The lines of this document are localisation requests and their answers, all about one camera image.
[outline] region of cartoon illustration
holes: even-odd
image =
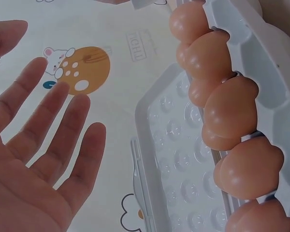
[[[54,0],[36,0],[37,2],[53,2]]]
[[[167,0],[157,0],[155,2],[156,5],[166,5],[168,4]]]
[[[68,83],[72,95],[90,94],[106,81],[111,69],[108,56],[111,52],[110,47],[105,50],[99,47],[69,50],[48,47],[43,53],[48,62],[45,72],[54,76],[57,82]],[[56,81],[47,81],[43,86],[50,89],[55,84]]]
[[[121,216],[121,226],[128,232],[146,232],[144,216],[134,194],[126,195],[121,201],[124,214]]]

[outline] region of egg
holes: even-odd
[[[210,32],[203,9],[205,1],[190,1],[178,6],[171,14],[169,27],[172,35],[190,44]]]
[[[207,33],[187,49],[186,71],[203,80],[222,81],[234,76],[227,47],[229,34],[224,31]]]
[[[251,209],[258,206],[259,203],[257,200],[252,200],[250,202],[245,203],[241,207],[239,207],[228,219],[226,225],[226,232],[236,232],[236,226],[238,222],[243,218],[245,214],[247,214]]]
[[[207,99],[219,85],[221,85],[221,81],[193,79],[188,91],[190,101],[194,105],[204,108]]]
[[[215,184],[222,190],[224,191],[223,189],[223,186],[222,186],[222,183],[221,183],[221,180],[220,180],[220,169],[221,169],[221,165],[223,163],[223,160],[225,159],[226,157],[223,157],[215,166],[215,169],[214,169],[214,173],[213,173],[213,176],[214,176],[214,182]]]
[[[256,131],[258,86],[249,78],[237,76],[218,86],[204,108],[204,121],[222,138],[240,138]]]
[[[261,136],[238,144],[218,163],[214,180],[224,191],[238,199],[253,200],[278,187],[284,155]]]
[[[241,142],[241,138],[225,139],[212,133],[204,124],[202,127],[203,142],[216,151],[229,151]]]
[[[185,57],[186,51],[189,48],[190,44],[180,43],[176,50],[176,60],[180,67],[185,69]]]
[[[226,232],[290,232],[290,217],[281,203],[274,199],[255,205],[237,221],[233,230]]]

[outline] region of finger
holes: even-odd
[[[23,129],[6,144],[15,158],[27,163],[40,149],[68,93],[69,85],[65,82],[56,84],[48,92]]]
[[[70,205],[73,215],[93,190],[104,153],[105,137],[103,124],[95,123],[88,128],[73,171],[57,190]]]
[[[21,105],[36,87],[46,66],[46,59],[34,59],[14,83],[0,95],[0,133],[13,120]]]
[[[90,99],[87,95],[75,96],[70,102],[48,150],[30,167],[50,185],[54,185],[66,170],[89,108]]]
[[[24,36],[28,23],[21,20],[0,22],[0,57],[10,52]]]

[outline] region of hand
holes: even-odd
[[[96,0],[96,1],[118,5],[124,2],[128,2],[130,0]]]
[[[0,57],[18,44],[26,30],[24,21],[0,22]],[[44,58],[34,59],[0,95],[0,133],[38,84],[46,66]],[[18,134],[7,144],[0,136],[0,232],[64,232],[92,192],[105,146],[105,127],[100,123],[87,129],[72,174],[58,190],[53,189],[84,126],[90,108],[86,95],[72,99],[46,153],[26,167],[68,92],[67,84],[56,84]]]

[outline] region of plastic egg holder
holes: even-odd
[[[257,129],[284,152],[275,196],[290,217],[290,38],[263,21],[257,0],[207,0],[203,7],[210,28],[231,35],[232,69],[259,86]],[[136,108],[133,183],[149,232],[224,231],[223,210],[229,216],[244,203],[212,191],[209,174],[226,153],[202,145],[202,110],[189,104],[188,87],[185,72],[173,64]]]

